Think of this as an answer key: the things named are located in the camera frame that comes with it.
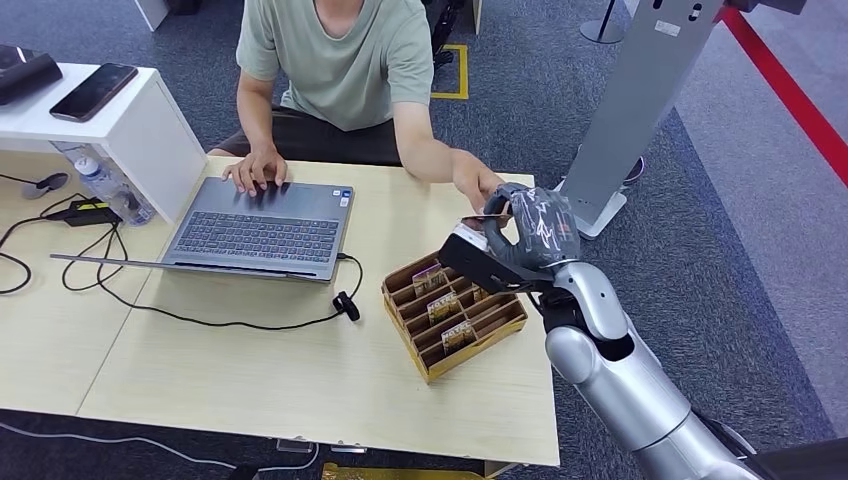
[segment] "robotic arm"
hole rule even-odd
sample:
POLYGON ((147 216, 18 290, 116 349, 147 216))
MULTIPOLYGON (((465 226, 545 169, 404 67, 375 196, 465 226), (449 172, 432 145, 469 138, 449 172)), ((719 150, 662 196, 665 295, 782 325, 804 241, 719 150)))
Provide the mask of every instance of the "robotic arm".
POLYGON ((636 332, 609 279, 577 260, 579 237, 556 192, 505 184, 481 219, 484 234, 461 225, 439 252, 489 293, 526 292, 542 315, 545 349, 556 371, 658 480, 759 479, 702 422, 636 332), (497 213, 510 204, 519 241, 501 233, 497 213), (541 293, 538 301, 531 292, 541 293))

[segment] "cardboard box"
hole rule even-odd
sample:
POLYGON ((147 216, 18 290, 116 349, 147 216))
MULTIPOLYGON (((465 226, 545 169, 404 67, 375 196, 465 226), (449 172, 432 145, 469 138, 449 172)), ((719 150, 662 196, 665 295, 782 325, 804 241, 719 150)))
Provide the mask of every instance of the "cardboard box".
POLYGON ((459 364, 524 328, 527 312, 514 294, 492 295, 474 300, 471 281, 451 268, 442 268, 447 283, 416 297, 412 276, 437 265, 437 253, 428 255, 390 274, 383 282, 383 299, 392 322, 427 383, 441 377, 459 364), (459 313, 431 326, 427 304, 453 291, 462 305, 459 313), (446 354, 442 333, 468 321, 477 340, 446 354))

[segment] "white shelf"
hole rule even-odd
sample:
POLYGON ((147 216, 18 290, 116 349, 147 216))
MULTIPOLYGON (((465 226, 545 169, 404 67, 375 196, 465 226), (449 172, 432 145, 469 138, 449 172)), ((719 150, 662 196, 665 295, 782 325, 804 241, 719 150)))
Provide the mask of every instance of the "white shelf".
POLYGON ((136 75, 94 117, 60 120, 50 109, 97 68, 59 64, 63 78, 0 107, 6 145, 64 141, 99 145, 168 222, 175 222, 206 165, 206 154, 154 68, 136 75))

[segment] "black cable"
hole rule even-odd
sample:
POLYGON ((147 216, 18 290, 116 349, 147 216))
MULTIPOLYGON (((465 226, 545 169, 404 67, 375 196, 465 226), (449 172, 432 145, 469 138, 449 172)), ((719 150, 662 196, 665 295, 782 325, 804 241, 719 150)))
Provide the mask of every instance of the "black cable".
POLYGON ((530 303, 532 303, 533 306, 536 307, 536 311, 539 312, 539 315, 542 315, 544 317, 545 315, 542 313, 542 306, 539 305, 539 301, 536 300, 536 297, 534 297, 532 293, 527 292, 527 298, 529 298, 530 303))
MULTIPOLYGON (((75 194, 70 195, 68 197, 65 197, 62 200, 59 200, 58 202, 56 202, 56 203, 50 205, 49 207, 45 208, 44 210, 41 211, 41 213, 38 214, 37 217, 25 218, 25 219, 15 223, 15 224, 13 224, 11 227, 9 227, 6 230, 6 233, 4 233, 2 237, 0 237, 0 248, 3 248, 3 245, 9 239, 9 237, 12 235, 12 232, 14 232, 15 229, 17 229, 21 225, 26 225, 27 223, 40 222, 42 220, 51 220, 51 219, 47 218, 48 212, 50 210, 53 210, 57 206, 65 203, 65 202, 68 202, 68 201, 74 199, 75 197, 80 197, 83 200, 89 200, 86 197, 84 197, 83 195, 81 195, 79 193, 75 193, 75 194)), ((24 271, 23 281, 21 281, 21 283, 17 284, 16 286, 14 286, 12 288, 0 290, 0 295, 9 295, 9 294, 15 293, 15 292, 21 290, 22 288, 26 287, 29 284, 29 282, 32 280, 32 269, 29 267, 29 265, 27 265, 26 262, 24 262, 23 260, 16 258, 16 257, 13 257, 13 256, 11 256, 7 253, 0 252, 0 257, 5 258, 6 260, 9 260, 10 262, 18 264, 21 267, 21 269, 23 269, 23 271, 24 271)))
MULTIPOLYGON (((124 256, 126 257, 127 256, 126 255, 127 254, 127 248, 126 248, 126 245, 124 245, 124 240, 123 240, 123 238, 121 238, 120 232, 118 231, 118 225, 117 224, 113 225, 108 233, 110 234, 109 243, 110 244, 112 243, 113 238, 117 238, 118 243, 121 245, 121 249, 124 253, 124 256)), ((103 237, 101 237, 101 239, 98 240, 95 244, 92 244, 89 247, 89 249, 94 248, 94 246, 96 246, 97 243, 100 243, 102 241, 102 238, 103 237)), ((365 272, 362 268, 362 264, 359 262, 359 260, 354 258, 352 255, 347 255, 347 254, 344 254, 344 253, 339 253, 337 255, 337 258, 339 260, 352 260, 353 262, 356 263, 356 266, 359 269, 359 279, 356 281, 356 287, 353 289, 353 294, 350 295, 350 298, 353 299, 353 297, 359 291, 359 287, 362 285, 362 277, 364 277, 364 275, 365 275, 365 272)), ((102 269, 103 269, 103 264, 100 264, 100 266, 97 268, 97 282, 95 283, 95 285, 98 285, 101 289, 103 289, 103 291, 105 291, 106 293, 111 295, 115 300, 117 300, 118 302, 120 302, 124 306, 129 307, 129 308, 133 308, 133 309, 136 309, 136 310, 146 310, 146 311, 149 311, 149 312, 160 313, 162 315, 171 317, 175 320, 180 320, 180 321, 188 322, 188 323, 194 323, 194 324, 197 324, 197 325, 203 325, 205 327, 234 327, 234 326, 239 326, 239 327, 253 328, 253 329, 256 329, 256 330, 265 330, 265 331, 276 332, 276 331, 281 331, 281 330, 295 330, 295 329, 298 329, 298 328, 308 327, 309 325, 315 325, 317 323, 327 322, 327 321, 330 321, 334 318, 339 317, 340 315, 342 315, 344 313, 344 311, 338 310, 335 313, 327 315, 326 317, 321 317, 321 318, 318 318, 318 319, 315 319, 315 320, 310 320, 308 322, 299 323, 297 325, 283 325, 283 326, 279 326, 279 327, 266 327, 264 325, 255 325, 255 324, 246 323, 246 322, 227 322, 227 323, 205 322, 203 320, 198 320, 196 318, 186 317, 186 316, 183 316, 183 315, 177 315, 176 313, 172 313, 172 312, 169 312, 167 310, 163 310, 161 308, 151 307, 151 306, 147 306, 147 305, 137 305, 137 304, 134 304, 132 302, 128 302, 127 300, 124 300, 117 293, 110 290, 109 287, 107 287, 104 284, 104 282, 106 280, 108 280, 109 278, 111 278, 111 276, 113 276, 115 273, 117 273, 117 271, 113 272, 109 277, 101 278, 102 269)), ((62 284, 65 286, 65 288, 68 288, 68 285, 64 281, 62 282, 62 284)))
MULTIPOLYGON (((90 250, 92 250, 92 249, 94 249, 96 246, 100 245, 100 243, 101 243, 103 240, 105 240, 105 239, 106 239, 106 237, 109 237, 109 242, 108 242, 108 243, 106 243, 106 253, 104 253, 104 254, 103 254, 103 258, 109 258, 109 253, 112 251, 112 243, 113 243, 113 241, 114 241, 114 239, 115 239, 115 233, 117 232, 117 230, 116 230, 116 226, 117 226, 117 224, 113 224, 113 225, 112 225, 112 228, 110 228, 108 231, 106 231, 106 233, 104 233, 103 235, 101 235, 101 236, 100 236, 100 238, 98 238, 97 240, 95 240, 95 241, 94 241, 94 243, 92 243, 91 245, 89 245, 89 246, 85 247, 85 249, 84 249, 83 251, 81 251, 80 253, 78 253, 76 256, 77 256, 77 257, 81 257, 81 256, 85 255, 85 254, 86 254, 86 253, 88 253, 90 250)), ((124 244, 123 244, 123 243, 121 243, 121 247, 122 247, 122 249, 123 249, 124 260, 129 260, 129 254, 127 253, 127 249, 126 249, 126 247, 124 246, 124 244)), ((72 291, 72 292, 84 292, 84 291, 86 291, 86 290, 91 290, 92 288, 99 286, 99 284, 98 284, 97 282, 94 282, 94 283, 92 283, 92 284, 86 285, 86 286, 84 286, 84 287, 72 287, 72 286, 70 286, 70 285, 68 284, 68 272, 71 270, 71 267, 72 267, 75 263, 77 263, 77 261, 76 261, 76 260, 71 260, 70 262, 68 262, 68 264, 67 264, 67 265, 65 265, 65 269, 64 269, 64 270, 62 270, 62 286, 63 286, 63 287, 65 287, 66 289, 68 289, 68 290, 70 290, 70 291, 72 291)), ((99 271, 99 270, 101 270, 102 268, 103 268, 103 264, 101 263, 101 264, 97 267, 97 270, 99 271)), ((124 269, 124 266, 123 266, 123 265, 118 266, 118 268, 116 268, 116 269, 115 269, 115 271, 113 271, 113 272, 112 272, 112 273, 110 273, 109 275, 106 275, 106 277, 104 277, 104 278, 102 279, 102 281, 103 281, 103 282, 106 282, 107 280, 109 280, 109 279, 111 279, 112 277, 114 277, 115 275, 117 275, 117 274, 118 274, 118 272, 120 272, 120 271, 121 271, 121 270, 123 270, 123 269, 124 269)))
MULTIPOLYGON (((41 218, 41 217, 25 218, 25 219, 15 223, 15 224, 13 224, 11 227, 9 227, 8 230, 6 230, 6 233, 3 234, 3 237, 0 238, 0 248, 3 248, 3 244, 6 243, 6 240, 9 239, 9 236, 12 235, 12 232, 14 232, 16 228, 20 227, 21 225, 26 225, 27 223, 40 222, 42 220, 44 220, 44 219, 41 218)), ((13 257, 13 256, 6 254, 6 253, 3 253, 3 252, 0 252, 0 257, 3 257, 6 260, 9 260, 13 263, 17 263, 24 270, 23 281, 21 281, 21 283, 15 285, 12 288, 0 290, 0 295, 9 295, 9 294, 15 293, 15 292, 19 291, 20 289, 24 288, 25 286, 27 286, 27 284, 29 284, 30 280, 32 280, 32 269, 29 268, 29 265, 27 265, 26 262, 24 262, 23 260, 16 258, 16 257, 13 257)))
POLYGON ((38 182, 33 182, 32 180, 24 180, 23 178, 13 177, 11 175, 6 175, 5 173, 0 173, 0 178, 5 178, 6 180, 12 180, 13 182, 28 183, 30 185, 38 185, 38 182))

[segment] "smartphone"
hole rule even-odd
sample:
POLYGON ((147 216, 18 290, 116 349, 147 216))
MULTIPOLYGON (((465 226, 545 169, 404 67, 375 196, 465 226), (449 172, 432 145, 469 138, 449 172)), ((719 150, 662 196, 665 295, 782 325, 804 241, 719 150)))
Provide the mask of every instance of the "smartphone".
POLYGON ((50 109, 50 115, 72 122, 87 122, 137 74, 135 67, 107 63, 59 100, 50 109))

